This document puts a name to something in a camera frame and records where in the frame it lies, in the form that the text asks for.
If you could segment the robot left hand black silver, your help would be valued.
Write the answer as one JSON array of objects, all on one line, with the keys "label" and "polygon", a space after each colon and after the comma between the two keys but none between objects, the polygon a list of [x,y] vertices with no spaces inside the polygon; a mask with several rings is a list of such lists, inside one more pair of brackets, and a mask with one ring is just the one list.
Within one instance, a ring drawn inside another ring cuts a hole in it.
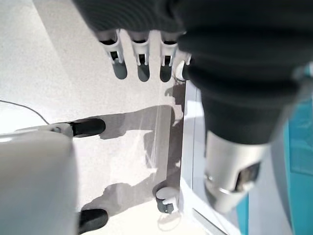
[{"label": "robot left hand black silver", "polygon": [[310,0],[77,0],[99,40],[112,29],[174,33],[191,55],[206,132],[206,195],[234,208],[258,178],[269,143],[313,91]]}]

